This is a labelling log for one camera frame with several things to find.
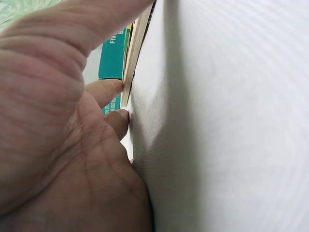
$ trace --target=teal book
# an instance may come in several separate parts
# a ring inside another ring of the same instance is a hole
[[[98,71],[99,79],[122,80],[125,39],[126,29],[123,29],[103,44]]]
[[[114,98],[107,106],[105,106],[102,111],[104,115],[107,115],[109,112],[116,111],[120,109],[120,95]]]

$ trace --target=palm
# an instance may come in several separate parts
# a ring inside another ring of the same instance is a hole
[[[0,215],[6,214],[0,229],[149,229],[146,187],[120,144],[127,121],[101,111],[122,85],[107,81],[85,91],[82,81],[86,56],[114,28],[105,23],[103,35],[102,25],[91,20],[95,15],[85,22],[76,12],[98,14],[99,5],[120,5],[92,0],[91,7],[83,1],[66,1],[22,19],[0,37],[0,117],[7,120],[0,142],[0,187],[6,189],[0,191]],[[150,2],[124,1],[117,14],[137,15]],[[76,36],[80,27],[59,29],[62,25],[49,17],[56,12],[68,25],[83,25],[84,33]]]
[[[104,135],[106,143],[101,143],[99,137],[85,138],[93,141],[92,152],[68,155],[56,162],[52,169],[60,172],[52,183],[2,224],[14,229],[29,227],[32,231],[137,231],[137,227],[147,231],[150,222],[146,189],[124,158],[125,150],[114,141],[114,130],[102,120],[100,107],[86,92],[78,111],[84,130],[96,124],[98,131],[93,134]]]

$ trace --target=finger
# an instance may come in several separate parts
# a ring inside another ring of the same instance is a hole
[[[103,108],[122,92],[123,84],[119,80],[99,80],[85,85],[85,90]]]
[[[105,116],[105,121],[115,130],[119,140],[122,140],[127,133],[129,112],[124,109],[110,112]]]
[[[65,0],[29,14],[4,32],[6,36],[54,38],[88,56],[123,29],[154,0]]]

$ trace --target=stack of books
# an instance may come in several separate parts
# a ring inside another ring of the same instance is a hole
[[[132,25],[119,31],[103,44],[99,80],[117,79],[124,83],[122,95],[117,96],[102,111],[109,112],[126,107],[140,49],[144,41],[155,4],[149,7]]]

